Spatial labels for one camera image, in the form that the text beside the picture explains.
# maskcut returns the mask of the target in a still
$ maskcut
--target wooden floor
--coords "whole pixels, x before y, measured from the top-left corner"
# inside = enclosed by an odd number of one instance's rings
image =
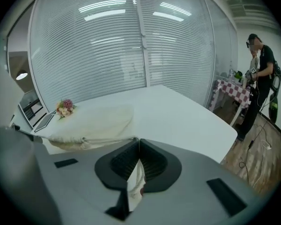
[[[227,100],[223,108],[218,108],[214,111],[218,117],[228,124],[232,121],[236,112],[232,101],[233,100]],[[235,124],[242,123],[242,121],[243,119],[239,116]],[[236,140],[221,162],[228,170],[245,181],[247,181],[247,171],[245,167],[243,169],[239,167],[239,162],[245,161],[251,140],[254,140],[260,130],[263,130],[262,126],[265,122],[266,119],[258,115],[245,140],[243,142]],[[254,187],[260,195],[271,191],[281,180],[281,134],[269,122],[264,126],[264,130],[261,131],[253,146],[248,151],[246,163],[249,172],[249,184]],[[265,142],[266,138],[272,146],[270,150],[265,148],[268,146]]]

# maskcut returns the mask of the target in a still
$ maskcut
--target black cap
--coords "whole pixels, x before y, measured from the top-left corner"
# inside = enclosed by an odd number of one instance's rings
[[[260,38],[256,34],[252,33],[252,34],[249,35],[248,40],[252,40],[252,39],[255,39],[255,38],[258,38],[260,40]]]

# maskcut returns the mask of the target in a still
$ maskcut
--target man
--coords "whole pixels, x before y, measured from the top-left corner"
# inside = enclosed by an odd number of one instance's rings
[[[236,124],[237,139],[241,142],[253,126],[257,114],[268,96],[271,85],[270,75],[273,73],[275,61],[273,51],[269,46],[264,45],[256,34],[249,36],[248,45],[251,51],[260,50],[260,68],[258,72],[252,75],[253,80],[256,80],[257,95],[253,97],[243,123],[241,125]]]
[[[258,67],[258,63],[259,63],[259,58],[257,57],[257,51],[255,50],[250,50],[251,54],[252,54],[252,60],[251,60],[251,64],[250,64],[250,70],[252,68],[255,68],[255,70],[257,71],[257,67]]]

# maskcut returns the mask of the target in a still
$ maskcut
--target black t-shirt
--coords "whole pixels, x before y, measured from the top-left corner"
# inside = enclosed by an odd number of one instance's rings
[[[260,52],[260,68],[259,71],[262,71],[267,68],[267,63],[271,62],[274,64],[274,54],[271,48],[267,45],[264,45]],[[258,77],[258,87],[270,87],[271,79],[270,76]]]

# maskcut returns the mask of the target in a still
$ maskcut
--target red checkered tablecloth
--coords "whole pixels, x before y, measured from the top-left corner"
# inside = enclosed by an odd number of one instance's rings
[[[210,111],[214,110],[216,101],[219,97],[220,90],[225,94],[229,95],[230,97],[234,98],[242,106],[248,107],[250,97],[249,90],[244,89],[243,87],[235,84],[234,82],[227,82],[219,79],[216,81],[215,88],[213,90],[213,96],[209,106]]]

